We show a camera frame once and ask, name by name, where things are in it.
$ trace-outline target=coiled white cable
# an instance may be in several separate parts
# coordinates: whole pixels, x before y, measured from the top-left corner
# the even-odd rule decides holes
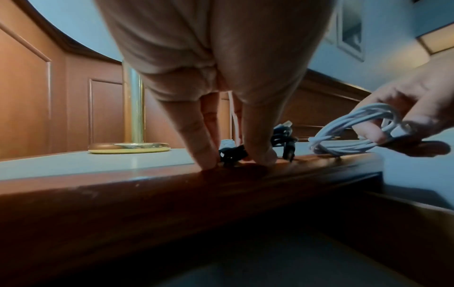
[[[375,119],[383,119],[382,130],[388,135],[388,141],[411,134],[409,126],[402,125],[399,112],[392,106],[382,103],[368,104],[323,127],[316,136],[308,139],[311,143],[309,148],[315,154],[331,154],[335,157],[364,153],[376,147],[377,144],[361,137],[361,140],[353,143],[336,142],[332,147],[326,147],[322,143],[338,137],[345,129],[351,128],[356,124]]]

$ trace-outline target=hand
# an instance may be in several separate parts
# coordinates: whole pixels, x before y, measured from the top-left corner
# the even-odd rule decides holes
[[[125,60],[202,169],[219,161],[218,92],[232,90],[251,159],[301,81],[335,0],[96,0]]]
[[[454,126],[454,53],[447,54],[415,69],[409,75],[391,82],[361,101],[358,107],[386,103],[395,107],[403,122],[421,140]],[[355,132],[382,144],[386,135],[378,122],[364,122],[353,127]]]

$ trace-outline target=white cable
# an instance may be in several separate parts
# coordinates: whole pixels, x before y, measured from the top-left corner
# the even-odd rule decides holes
[[[315,154],[331,154],[335,157],[364,153],[376,147],[377,144],[364,138],[360,138],[361,140],[353,143],[342,143],[339,141],[332,147],[326,147],[322,143],[338,137],[345,129],[349,129],[356,124],[375,119],[383,119],[382,130],[388,135],[389,141],[411,134],[411,129],[408,125],[401,125],[401,116],[392,106],[388,104],[368,104],[327,124],[316,136],[308,139],[311,143],[309,148]]]

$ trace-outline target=round brass base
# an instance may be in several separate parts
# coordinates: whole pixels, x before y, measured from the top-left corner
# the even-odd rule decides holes
[[[92,154],[142,154],[151,152],[169,151],[170,145],[166,143],[95,143],[88,147]]]

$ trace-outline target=black cable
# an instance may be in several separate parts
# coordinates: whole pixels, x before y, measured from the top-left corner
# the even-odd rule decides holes
[[[274,128],[271,145],[273,147],[284,147],[282,158],[291,162],[295,157],[295,143],[298,139],[291,136],[292,128],[289,124],[280,124]],[[243,145],[235,148],[222,148],[219,150],[219,154],[221,162],[226,164],[237,162],[248,156]]]

